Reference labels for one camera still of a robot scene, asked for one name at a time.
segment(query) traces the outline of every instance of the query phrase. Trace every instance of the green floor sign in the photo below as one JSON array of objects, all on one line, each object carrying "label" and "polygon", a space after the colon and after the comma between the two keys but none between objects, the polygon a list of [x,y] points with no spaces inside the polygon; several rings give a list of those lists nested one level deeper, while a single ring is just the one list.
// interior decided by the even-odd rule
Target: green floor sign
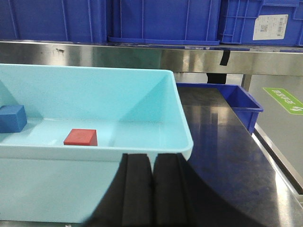
[{"label": "green floor sign", "polygon": [[280,105],[289,113],[303,115],[303,103],[284,88],[264,87],[263,89],[266,90],[266,92],[280,103]]}]

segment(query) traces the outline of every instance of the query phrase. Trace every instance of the floor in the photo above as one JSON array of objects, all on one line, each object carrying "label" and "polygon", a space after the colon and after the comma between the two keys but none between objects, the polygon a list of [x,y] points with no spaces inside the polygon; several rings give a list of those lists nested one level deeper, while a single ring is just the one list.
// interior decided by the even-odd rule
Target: floor
[{"label": "floor", "polygon": [[[206,83],[204,73],[176,73],[177,82]],[[228,74],[227,84],[240,85],[242,75]],[[264,107],[257,124],[303,177],[303,115],[288,113],[263,87],[284,88],[303,102],[303,77],[253,75],[249,92]]]}]

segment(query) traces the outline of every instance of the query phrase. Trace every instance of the white label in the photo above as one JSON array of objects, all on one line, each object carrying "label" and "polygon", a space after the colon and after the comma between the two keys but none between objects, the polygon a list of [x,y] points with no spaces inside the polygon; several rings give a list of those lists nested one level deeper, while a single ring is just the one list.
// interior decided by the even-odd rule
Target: white label
[{"label": "white label", "polygon": [[260,15],[255,22],[252,40],[284,39],[287,14]]}]

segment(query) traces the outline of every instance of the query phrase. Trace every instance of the blue cube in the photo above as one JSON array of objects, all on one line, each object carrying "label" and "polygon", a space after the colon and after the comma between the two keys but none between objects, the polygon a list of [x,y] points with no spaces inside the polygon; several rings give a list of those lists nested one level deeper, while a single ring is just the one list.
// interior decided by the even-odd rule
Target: blue cube
[{"label": "blue cube", "polygon": [[21,132],[27,124],[23,105],[3,105],[0,107],[0,133]]}]

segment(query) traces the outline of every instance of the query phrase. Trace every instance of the red block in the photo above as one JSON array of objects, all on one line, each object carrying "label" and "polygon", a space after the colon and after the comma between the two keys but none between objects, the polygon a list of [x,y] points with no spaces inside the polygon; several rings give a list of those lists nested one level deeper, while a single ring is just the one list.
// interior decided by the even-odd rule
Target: red block
[{"label": "red block", "polygon": [[65,145],[97,146],[97,130],[72,129],[64,141]]}]

